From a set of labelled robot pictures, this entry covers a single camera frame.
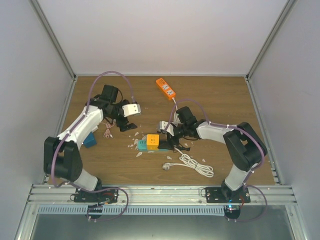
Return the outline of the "yellow socket cube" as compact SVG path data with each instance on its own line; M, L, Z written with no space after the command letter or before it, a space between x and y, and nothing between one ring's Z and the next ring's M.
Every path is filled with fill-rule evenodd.
M159 144L160 144L159 134L146 135L146 148L148 151L157 151Z

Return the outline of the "blue power socket cube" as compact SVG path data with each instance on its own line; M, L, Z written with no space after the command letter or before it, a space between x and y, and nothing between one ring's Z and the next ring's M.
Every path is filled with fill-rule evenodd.
M88 134L88 136L85 138L85 140L83 141L83 145L86 148L91 148L93 146L95 146L97 144L96 138L94 136L94 134L92 132L90 132Z

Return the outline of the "orange power socket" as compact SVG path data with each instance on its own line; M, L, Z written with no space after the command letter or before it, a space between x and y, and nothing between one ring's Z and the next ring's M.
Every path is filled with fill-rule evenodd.
M168 100L172 100L176 97L176 92L169 86L169 84L163 79L158 78L155 81L161 92L167 97Z

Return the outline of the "black adapter with cable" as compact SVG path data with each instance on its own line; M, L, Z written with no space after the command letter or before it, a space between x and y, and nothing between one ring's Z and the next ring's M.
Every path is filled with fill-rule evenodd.
M173 149L176 151L176 152L182 152L182 151L187 151L189 152L190 151L190 147L184 147L183 145L177 145L177 146L174 146Z

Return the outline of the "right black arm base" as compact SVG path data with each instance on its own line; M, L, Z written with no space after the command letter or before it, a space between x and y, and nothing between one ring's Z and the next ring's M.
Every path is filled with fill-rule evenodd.
M250 203L251 198L248 189L241 186L239 189L232 191L224 183L221 186L207 186L200 191L200 195L206 198L206 202L242 204Z

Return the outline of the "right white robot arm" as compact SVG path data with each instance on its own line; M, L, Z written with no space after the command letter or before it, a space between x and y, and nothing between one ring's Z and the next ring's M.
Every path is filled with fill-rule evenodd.
M158 148L182 150L180 139L185 137L224 144L232 160L232 168L221 183L221 196L228 203L234 202L244 192L249 176L263 164L268 154L263 141L247 122L225 125L206 119L198 120L187 106L178 109L176 114L177 123L158 123L157 132L166 134L166 140L161 141Z

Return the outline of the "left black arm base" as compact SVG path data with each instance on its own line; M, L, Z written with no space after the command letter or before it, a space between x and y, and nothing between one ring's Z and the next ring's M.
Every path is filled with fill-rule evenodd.
M75 203L96 203L98 205L113 204L118 201L119 190L112 187L102 187L102 192L92 193L77 188L69 199Z

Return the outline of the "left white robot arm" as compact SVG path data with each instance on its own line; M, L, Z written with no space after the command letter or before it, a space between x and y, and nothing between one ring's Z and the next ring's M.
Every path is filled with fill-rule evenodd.
M77 119L56 137L44 141L43 170L52 178L60 178L85 189L86 197L98 202L103 197L99 179L88 173L80 155L80 148L89 134L103 120L115 121L121 132L137 128L128 117L141 113L141 106L133 100L116 102L119 89L104 85L101 94L90 97Z

